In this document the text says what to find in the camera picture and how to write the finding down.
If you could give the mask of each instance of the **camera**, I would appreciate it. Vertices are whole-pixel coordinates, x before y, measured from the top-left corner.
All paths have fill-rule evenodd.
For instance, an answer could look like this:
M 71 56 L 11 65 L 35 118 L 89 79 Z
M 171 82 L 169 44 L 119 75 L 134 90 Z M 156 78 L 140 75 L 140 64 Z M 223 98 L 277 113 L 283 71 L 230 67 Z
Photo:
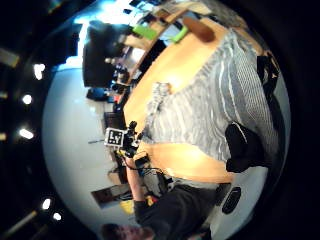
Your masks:
M 143 137 L 142 133 L 137 135 L 135 131 L 136 126 L 137 122 L 132 121 L 126 130 L 108 127 L 106 129 L 104 145 L 123 150 L 127 157 L 132 158 L 136 154 Z

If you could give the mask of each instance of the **ceiling light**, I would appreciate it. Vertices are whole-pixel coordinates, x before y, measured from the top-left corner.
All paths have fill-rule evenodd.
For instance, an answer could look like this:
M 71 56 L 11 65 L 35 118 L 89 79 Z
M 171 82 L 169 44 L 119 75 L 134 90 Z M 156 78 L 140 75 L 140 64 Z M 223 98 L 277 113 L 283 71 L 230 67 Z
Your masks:
M 59 213 L 54 213 L 53 214 L 53 219 L 60 221 L 62 219 L 61 215 Z
M 36 79 L 41 80 L 42 79 L 42 72 L 46 66 L 44 64 L 34 64 L 33 65 L 33 70 L 34 70 L 34 75 L 36 76 Z
M 49 209 L 50 204 L 51 204 L 51 199 L 50 199 L 50 198 L 47 198 L 47 199 L 44 200 L 43 203 L 42 203 L 42 209 L 43 209 L 43 210 Z
M 0 133 L 0 141 L 5 141 L 7 139 L 7 134 Z
M 0 98 L 7 99 L 8 98 L 8 93 L 4 92 L 4 91 L 0 91 Z
M 30 104 L 32 102 L 31 95 L 29 95 L 29 94 L 24 95 L 23 98 L 22 98 L 22 101 L 27 105 Z
M 28 131 L 25 128 L 20 129 L 19 134 L 20 134 L 20 136 L 27 138 L 27 139 L 31 139 L 34 136 L 32 132 Z

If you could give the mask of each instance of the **cable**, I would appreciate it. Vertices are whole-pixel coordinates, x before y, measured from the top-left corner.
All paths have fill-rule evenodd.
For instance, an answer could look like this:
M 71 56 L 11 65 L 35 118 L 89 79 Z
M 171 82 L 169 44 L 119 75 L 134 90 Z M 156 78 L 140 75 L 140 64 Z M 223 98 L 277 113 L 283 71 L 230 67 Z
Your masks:
M 143 169 L 158 170 L 158 171 L 160 171 L 162 174 L 164 174 L 161 168 L 151 168 L 151 167 L 134 168 L 134 167 L 132 167 L 132 166 L 129 166 L 129 164 L 128 164 L 127 161 L 126 161 L 126 158 L 124 158 L 123 156 L 122 156 L 122 160 L 124 161 L 125 165 L 126 165 L 128 168 L 130 168 L 131 170 L 143 170 Z

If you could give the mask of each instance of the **green object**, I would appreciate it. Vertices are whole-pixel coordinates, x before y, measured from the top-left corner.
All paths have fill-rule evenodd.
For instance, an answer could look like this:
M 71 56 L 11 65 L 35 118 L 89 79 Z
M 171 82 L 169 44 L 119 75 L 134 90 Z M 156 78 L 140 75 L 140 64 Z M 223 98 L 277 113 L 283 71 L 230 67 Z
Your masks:
M 150 40 L 153 40 L 157 36 L 157 32 L 155 30 L 142 25 L 135 26 L 132 31 Z
M 171 37 L 170 40 L 174 43 L 178 43 L 182 38 L 184 38 L 187 32 L 188 32 L 188 28 L 186 26 L 183 26 L 180 32 L 174 37 Z

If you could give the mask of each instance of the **black strap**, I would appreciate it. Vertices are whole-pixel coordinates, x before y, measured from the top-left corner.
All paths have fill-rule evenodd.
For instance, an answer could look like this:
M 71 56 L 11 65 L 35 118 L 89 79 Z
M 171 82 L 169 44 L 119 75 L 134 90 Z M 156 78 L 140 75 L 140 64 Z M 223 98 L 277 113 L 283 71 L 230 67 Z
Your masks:
M 276 88 L 279 77 L 279 71 L 272 60 L 274 59 L 270 53 L 267 53 L 267 56 L 257 57 L 257 73 L 268 103 L 272 100 L 273 91 Z

